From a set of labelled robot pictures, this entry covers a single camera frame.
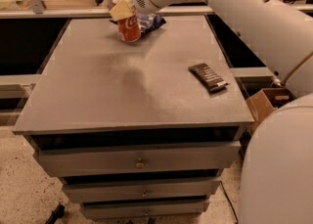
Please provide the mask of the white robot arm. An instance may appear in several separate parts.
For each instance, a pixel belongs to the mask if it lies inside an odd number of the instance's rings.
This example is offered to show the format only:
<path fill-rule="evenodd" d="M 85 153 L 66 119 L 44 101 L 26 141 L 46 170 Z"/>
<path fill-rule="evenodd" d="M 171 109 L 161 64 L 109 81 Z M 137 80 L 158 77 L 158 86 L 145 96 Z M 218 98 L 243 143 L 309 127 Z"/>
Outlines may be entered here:
<path fill-rule="evenodd" d="M 187 0 L 133 0 L 150 14 Z M 294 94 L 246 149 L 239 224 L 313 224 L 313 19 L 279 0 L 203 0 Z"/>

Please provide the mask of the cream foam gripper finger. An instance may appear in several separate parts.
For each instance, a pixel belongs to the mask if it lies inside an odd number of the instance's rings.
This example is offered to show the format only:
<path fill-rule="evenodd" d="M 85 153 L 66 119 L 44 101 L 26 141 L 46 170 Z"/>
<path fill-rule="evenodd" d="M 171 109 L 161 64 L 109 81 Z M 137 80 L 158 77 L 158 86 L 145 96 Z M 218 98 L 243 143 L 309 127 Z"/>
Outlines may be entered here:
<path fill-rule="evenodd" d="M 132 0 L 113 0 L 113 6 L 110 9 L 112 19 L 116 22 L 131 18 L 136 14 Z"/>

